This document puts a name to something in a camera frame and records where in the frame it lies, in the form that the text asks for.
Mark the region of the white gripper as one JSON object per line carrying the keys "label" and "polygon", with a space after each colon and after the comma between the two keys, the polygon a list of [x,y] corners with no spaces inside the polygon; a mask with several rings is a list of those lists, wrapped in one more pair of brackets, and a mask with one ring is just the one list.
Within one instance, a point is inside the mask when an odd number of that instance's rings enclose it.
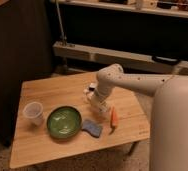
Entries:
{"label": "white gripper", "polygon": [[110,110],[110,106],[106,102],[108,98],[107,94],[102,94],[96,90],[89,92],[86,97],[95,112],[107,113]]}

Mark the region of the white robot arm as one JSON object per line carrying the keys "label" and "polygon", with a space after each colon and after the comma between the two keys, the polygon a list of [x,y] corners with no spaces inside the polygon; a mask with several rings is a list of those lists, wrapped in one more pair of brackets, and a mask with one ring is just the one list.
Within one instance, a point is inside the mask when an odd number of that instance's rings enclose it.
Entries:
{"label": "white robot arm", "polygon": [[115,87],[152,96],[149,170],[188,171],[188,76],[126,74],[112,64],[99,70],[96,79],[90,103],[100,112]]}

